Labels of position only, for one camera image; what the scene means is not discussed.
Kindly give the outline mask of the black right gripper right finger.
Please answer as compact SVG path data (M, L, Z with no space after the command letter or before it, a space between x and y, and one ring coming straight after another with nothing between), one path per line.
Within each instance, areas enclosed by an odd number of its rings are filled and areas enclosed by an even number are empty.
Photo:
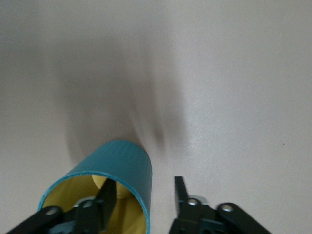
M184 179L175 177L177 218L168 234L271 234L234 203L213 209L202 198L189 196Z

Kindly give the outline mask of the teal mug yellow inside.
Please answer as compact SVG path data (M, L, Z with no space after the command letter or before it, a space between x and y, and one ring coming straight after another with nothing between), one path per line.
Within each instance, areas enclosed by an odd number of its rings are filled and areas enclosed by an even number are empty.
M69 211L81 199L96 196L108 178L116 182L117 201L101 234L150 234L151 161L144 149L126 140L96 149L46 190L38 209L55 205Z

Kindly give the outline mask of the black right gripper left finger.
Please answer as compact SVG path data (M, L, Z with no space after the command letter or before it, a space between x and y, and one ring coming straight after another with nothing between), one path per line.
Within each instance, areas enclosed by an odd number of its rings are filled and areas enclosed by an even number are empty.
M94 198L84 198L65 212L48 206L6 234L100 234L107 230L117 202L116 182L107 179Z

